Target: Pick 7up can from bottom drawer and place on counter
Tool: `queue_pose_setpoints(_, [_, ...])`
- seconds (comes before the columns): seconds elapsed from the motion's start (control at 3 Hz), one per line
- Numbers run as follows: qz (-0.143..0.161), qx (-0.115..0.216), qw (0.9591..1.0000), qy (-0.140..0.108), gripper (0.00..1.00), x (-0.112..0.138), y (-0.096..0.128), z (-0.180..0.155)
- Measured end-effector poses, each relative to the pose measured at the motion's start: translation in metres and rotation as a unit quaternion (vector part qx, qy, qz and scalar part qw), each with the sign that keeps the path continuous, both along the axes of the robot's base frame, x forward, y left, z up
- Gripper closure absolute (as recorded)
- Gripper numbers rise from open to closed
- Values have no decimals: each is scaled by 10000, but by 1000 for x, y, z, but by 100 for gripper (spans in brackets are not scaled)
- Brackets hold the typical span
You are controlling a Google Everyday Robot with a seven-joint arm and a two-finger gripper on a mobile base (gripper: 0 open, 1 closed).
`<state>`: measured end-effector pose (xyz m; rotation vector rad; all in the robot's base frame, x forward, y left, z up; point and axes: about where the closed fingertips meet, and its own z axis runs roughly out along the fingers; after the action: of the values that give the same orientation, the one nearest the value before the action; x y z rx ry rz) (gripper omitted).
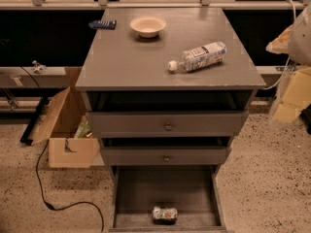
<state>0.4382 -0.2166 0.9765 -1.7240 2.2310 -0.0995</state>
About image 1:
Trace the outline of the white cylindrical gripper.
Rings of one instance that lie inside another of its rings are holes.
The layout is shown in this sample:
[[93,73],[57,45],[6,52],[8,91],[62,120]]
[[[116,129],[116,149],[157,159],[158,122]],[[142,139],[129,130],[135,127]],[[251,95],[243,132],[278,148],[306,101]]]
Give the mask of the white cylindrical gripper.
[[[268,52],[289,53],[291,60],[311,65],[311,4],[265,48]],[[286,72],[277,88],[276,100],[269,112],[271,124],[290,124],[311,105],[311,67],[300,66]]]

